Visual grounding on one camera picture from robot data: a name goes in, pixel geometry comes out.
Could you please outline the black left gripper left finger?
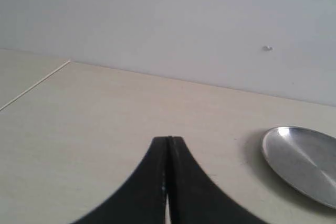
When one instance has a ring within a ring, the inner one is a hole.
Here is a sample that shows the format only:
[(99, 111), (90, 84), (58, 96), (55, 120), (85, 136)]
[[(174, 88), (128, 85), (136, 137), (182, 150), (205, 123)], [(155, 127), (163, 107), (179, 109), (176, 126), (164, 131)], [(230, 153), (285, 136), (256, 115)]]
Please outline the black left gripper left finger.
[(74, 223), (165, 223), (167, 137), (155, 137), (130, 177)]

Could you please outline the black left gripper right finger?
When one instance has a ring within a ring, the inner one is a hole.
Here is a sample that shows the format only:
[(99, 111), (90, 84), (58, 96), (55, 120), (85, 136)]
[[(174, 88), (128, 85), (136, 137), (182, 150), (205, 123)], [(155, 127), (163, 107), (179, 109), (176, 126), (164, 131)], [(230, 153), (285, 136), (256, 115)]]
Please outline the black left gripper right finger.
[(167, 137), (166, 190), (171, 223), (265, 223), (208, 177), (182, 137)]

